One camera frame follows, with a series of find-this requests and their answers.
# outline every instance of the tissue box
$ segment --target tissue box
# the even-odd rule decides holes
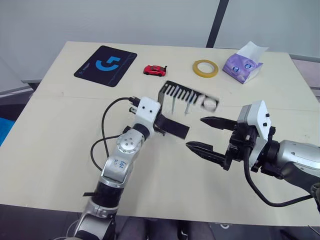
[[[259,59],[267,49],[267,47],[257,46],[249,41],[236,54],[228,58],[222,70],[240,83],[245,84],[260,71],[263,63],[259,62]]]

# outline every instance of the toy car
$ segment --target toy car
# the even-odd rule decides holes
[[[146,75],[157,75],[159,77],[163,77],[166,75],[167,72],[167,66],[162,67],[162,66],[146,66],[143,70],[143,73]]]

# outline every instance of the yellow tape roll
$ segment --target yellow tape roll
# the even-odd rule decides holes
[[[203,71],[200,71],[200,69],[198,68],[198,64],[202,64],[202,63],[208,63],[210,65],[212,65],[212,67],[214,68],[214,70],[212,72],[203,72]],[[198,76],[200,77],[203,77],[203,78],[212,78],[214,77],[215,75],[217,75],[218,73],[218,66],[217,64],[215,64],[214,62],[212,61],[209,61],[209,60],[198,60],[198,61],[195,61],[194,64],[192,65],[192,69],[194,71],[195,74],[197,74]]]

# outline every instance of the white table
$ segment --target white table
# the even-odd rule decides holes
[[[116,87],[73,76],[101,45],[137,53],[137,58]],[[215,116],[236,120],[243,105],[265,100],[274,139],[319,144],[319,104],[287,53],[265,52],[260,74],[242,85],[221,71],[233,49],[145,46],[112,43],[67,42],[40,86],[0,147],[0,204],[81,212],[84,192],[95,189],[99,172],[90,159],[90,148],[101,138],[101,118],[118,97],[157,99],[166,80],[220,98]],[[213,78],[194,74],[192,64],[208,59],[219,66]],[[144,75],[146,65],[168,65],[166,77]],[[264,204],[247,184],[242,162],[229,171],[206,161],[185,147],[200,141],[225,153],[230,131],[200,122],[209,112],[176,101],[163,113],[190,126],[185,140],[156,134],[144,144],[120,201],[118,214],[233,224],[305,226],[318,225],[314,200],[283,208]],[[134,116],[129,103],[115,105],[107,114],[106,136],[119,134]],[[109,148],[115,145],[109,141]],[[105,161],[103,144],[94,156]],[[252,178],[267,198],[282,202],[306,192],[284,180],[261,173]]]

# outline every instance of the mouse pad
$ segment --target mouse pad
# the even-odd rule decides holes
[[[74,73],[74,76],[109,87],[115,87],[136,57],[137,54],[133,52],[101,46]]]

